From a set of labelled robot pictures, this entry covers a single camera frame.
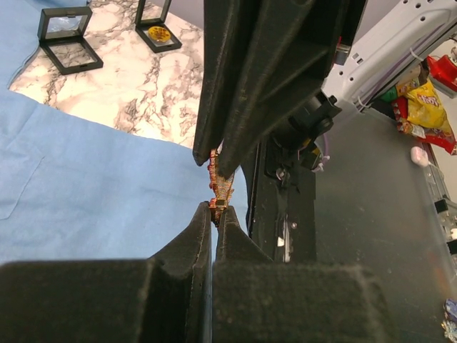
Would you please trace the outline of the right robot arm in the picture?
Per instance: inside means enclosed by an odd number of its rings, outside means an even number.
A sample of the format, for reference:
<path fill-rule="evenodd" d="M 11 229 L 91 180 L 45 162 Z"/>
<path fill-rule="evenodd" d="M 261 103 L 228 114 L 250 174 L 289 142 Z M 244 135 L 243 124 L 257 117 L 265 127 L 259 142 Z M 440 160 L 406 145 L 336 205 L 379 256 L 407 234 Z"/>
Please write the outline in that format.
<path fill-rule="evenodd" d="M 400 1 L 356 38 L 364 1 L 206 1 L 193 146 L 231 175 L 271 136 L 295 154 L 456 30 L 454 1 Z"/>

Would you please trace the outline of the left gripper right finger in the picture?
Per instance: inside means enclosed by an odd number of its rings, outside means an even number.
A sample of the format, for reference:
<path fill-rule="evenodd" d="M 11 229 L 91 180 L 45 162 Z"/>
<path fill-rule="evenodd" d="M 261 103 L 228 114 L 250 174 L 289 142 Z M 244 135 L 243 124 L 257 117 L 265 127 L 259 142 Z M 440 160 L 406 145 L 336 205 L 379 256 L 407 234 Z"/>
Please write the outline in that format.
<path fill-rule="evenodd" d="M 392 342 L 375 276 L 360 265 L 278 263 L 221 215 L 212 274 L 214 342 Z"/>

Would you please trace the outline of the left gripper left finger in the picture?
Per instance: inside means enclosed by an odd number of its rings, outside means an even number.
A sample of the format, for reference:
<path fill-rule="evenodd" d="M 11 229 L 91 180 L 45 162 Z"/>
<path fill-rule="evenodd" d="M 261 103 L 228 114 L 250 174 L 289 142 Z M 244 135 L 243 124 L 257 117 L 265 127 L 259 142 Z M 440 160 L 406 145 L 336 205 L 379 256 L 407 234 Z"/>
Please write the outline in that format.
<path fill-rule="evenodd" d="M 211 215 L 147 259 L 1 268 L 3 342 L 210 342 Z"/>

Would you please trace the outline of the light blue button shirt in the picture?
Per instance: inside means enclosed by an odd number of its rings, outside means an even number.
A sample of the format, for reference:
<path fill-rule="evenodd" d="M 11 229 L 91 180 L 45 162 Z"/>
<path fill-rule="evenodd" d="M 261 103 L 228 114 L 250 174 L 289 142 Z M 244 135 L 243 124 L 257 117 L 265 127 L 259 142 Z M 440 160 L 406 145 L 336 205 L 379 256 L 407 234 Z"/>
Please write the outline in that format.
<path fill-rule="evenodd" d="M 46 1 L 1 3 L 1 262 L 150 257 L 211 198 L 191 151 L 10 91 Z"/>

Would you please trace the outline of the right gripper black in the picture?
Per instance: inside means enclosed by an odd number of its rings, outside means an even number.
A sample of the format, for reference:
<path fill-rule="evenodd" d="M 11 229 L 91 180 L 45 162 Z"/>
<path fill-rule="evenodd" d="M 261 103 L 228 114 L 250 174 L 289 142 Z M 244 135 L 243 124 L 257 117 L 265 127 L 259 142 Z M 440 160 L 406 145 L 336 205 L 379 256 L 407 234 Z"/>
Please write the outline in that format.
<path fill-rule="evenodd" d="M 262 1 L 228 112 L 220 175 L 232 175 L 263 136 L 320 90 L 337 43 L 353 45 L 366 3 L 349 0 L 343 21 L 342 1 Z"/>

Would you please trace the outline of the black brooch box red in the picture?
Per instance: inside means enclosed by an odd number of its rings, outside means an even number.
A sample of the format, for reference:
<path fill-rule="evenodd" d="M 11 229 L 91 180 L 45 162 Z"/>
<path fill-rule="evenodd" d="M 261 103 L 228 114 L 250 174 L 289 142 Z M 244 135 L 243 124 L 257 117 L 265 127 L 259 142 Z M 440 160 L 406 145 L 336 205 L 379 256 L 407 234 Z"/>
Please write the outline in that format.
<path fill-rule="evenodd" d="M 37 36 L 39 46 L 53 62 L 62 75 L 77 74 L 84 71 L 101 69 L 102 59 L 85 40 L 86 29 L 92 17 L 88 6 L 47 8 L 41 10 Z M 70 57 L 58 56 L 56 48 L 80 48 L 89 61 L 71 62 Z"/>

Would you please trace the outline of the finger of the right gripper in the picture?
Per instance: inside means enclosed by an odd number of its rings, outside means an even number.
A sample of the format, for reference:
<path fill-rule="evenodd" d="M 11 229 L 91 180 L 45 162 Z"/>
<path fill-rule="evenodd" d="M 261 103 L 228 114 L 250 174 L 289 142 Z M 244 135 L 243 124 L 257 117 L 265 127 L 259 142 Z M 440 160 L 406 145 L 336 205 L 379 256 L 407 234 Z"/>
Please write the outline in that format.
<path fill-rule="evenodd" d="M 219 146 L 261 1 L 204 2 L 204 77 L 193 145 L 201 166 Z"/>

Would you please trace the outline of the red orange leaf brooch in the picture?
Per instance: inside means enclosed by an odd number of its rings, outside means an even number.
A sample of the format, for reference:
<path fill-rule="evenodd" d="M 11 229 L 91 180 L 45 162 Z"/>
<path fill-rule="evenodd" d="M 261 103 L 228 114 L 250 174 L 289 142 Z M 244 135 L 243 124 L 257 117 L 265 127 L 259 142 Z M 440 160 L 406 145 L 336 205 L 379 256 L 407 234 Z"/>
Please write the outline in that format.
<path fill-rule="evenodd" d="M 229 206 L 233 194 L 234 175 L 232 174 L 228 179 L 225 179 L 219 174 L 219 152 L 217 149 L 211 150 L 208 171 L 210 176 L 209 188 L 214 193 L 214 197 L 209 202 L 211 221 L 218 227 L 221 215 Z"/>

